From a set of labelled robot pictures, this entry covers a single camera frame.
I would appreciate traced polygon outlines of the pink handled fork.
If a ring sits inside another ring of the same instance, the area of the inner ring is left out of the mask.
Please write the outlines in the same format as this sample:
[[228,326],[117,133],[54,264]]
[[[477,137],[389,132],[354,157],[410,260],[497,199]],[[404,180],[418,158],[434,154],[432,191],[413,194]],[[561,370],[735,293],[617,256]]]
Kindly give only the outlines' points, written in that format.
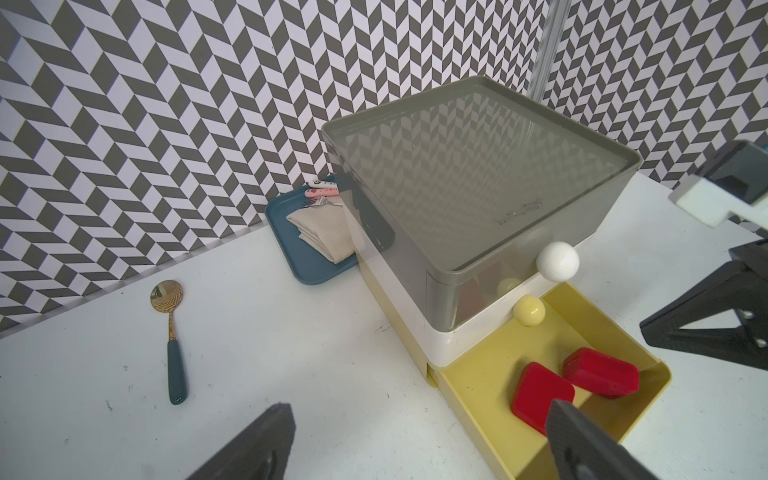
[[335,204],[340,196],[337,184],[332,181],[314,180],[308,183],[308,189],[304,192],[306,201],[304,208]]

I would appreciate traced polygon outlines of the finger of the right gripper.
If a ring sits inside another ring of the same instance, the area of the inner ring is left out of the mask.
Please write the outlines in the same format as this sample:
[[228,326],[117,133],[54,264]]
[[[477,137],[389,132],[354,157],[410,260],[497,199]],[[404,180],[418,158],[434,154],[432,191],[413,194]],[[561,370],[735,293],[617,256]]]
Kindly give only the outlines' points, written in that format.
[[[751,368],[767,368],[767,241],[729,250],[731,260],[640,323],[647,344]],[[724,312],[736,327],[693,328]]]

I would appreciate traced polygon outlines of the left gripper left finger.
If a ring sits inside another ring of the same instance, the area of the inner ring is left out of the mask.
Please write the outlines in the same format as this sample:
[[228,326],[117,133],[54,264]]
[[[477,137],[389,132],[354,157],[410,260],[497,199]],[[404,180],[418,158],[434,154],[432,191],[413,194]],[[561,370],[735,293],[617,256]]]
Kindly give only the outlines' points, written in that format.
[[283,479],[295,432],[291,405],[276,403],[188,479]]

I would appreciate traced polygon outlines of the grey drawer cabinet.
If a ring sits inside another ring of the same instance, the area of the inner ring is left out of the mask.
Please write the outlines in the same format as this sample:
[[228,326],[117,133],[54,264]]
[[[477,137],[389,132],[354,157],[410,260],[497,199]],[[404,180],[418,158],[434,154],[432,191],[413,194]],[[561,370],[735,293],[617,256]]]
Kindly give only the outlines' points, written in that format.
[[534,275],[550,243],[591,236],[640,155],[483,76],[321,129],[362,255],[434,330]]

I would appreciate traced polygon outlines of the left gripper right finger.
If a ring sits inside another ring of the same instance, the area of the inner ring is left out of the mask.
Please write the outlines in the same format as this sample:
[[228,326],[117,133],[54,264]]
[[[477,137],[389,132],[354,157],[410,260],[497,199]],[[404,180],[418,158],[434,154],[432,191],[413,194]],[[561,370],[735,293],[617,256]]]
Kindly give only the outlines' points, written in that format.
[[572,403],[553,400],[545,429],[560,479],[656,479]]

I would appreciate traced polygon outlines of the yellow bottom drawer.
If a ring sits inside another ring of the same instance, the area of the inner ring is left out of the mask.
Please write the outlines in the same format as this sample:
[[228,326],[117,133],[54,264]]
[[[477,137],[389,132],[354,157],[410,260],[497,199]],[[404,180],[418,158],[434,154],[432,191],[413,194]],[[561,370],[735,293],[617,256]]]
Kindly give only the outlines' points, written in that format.
[[[499,479],[554,479],[557,469],[544,432],[550,404],[570,402],[611,439],[621,442],[671,381],[666,364],[569,284],[543,297],[542,324],[509,320],[445,367],[433,365],[366,263],[363,278],[422,376],[443,395],[459,424]],[[598,394],[577,383],[596,355],[633,365],[636,389]]]

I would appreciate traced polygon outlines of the teal tray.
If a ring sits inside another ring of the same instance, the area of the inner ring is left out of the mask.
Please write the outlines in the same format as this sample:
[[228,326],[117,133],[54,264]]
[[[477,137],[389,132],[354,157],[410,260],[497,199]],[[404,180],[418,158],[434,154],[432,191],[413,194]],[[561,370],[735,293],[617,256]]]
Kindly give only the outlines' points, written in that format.
[[358,264],[355,254],[334,264],[304,242],[299,229],[287,220],[287,216],[301,209],[309,198],[305,185],[271,200],[265,210],[266,219],[278,241],[294,277],[305,285],[323,284]]

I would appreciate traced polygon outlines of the beige cards on tray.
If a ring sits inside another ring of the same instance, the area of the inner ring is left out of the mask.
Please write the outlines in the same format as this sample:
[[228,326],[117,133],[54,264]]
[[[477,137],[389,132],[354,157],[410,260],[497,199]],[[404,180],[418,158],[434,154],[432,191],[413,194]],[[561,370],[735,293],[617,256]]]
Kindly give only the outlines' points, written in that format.
[[326,260],[339,264],[354,254],[343,208],[338,205],[302,208],[286,219],[299,230],[299,238]]

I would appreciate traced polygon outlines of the red brooch box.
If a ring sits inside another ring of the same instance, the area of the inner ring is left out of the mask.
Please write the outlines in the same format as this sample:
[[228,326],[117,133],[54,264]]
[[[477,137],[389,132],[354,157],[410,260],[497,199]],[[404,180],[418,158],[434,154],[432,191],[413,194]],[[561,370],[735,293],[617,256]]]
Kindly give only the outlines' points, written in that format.
[[639,389],[636,366],[591,348],[580,348],[562,364],[562,376],[593,394],[616,399]]
[[512,413],[546,436],[546,421],[554,400],[572,402],[575,387],[566,379],[537,362],[525,366],[513,395]]

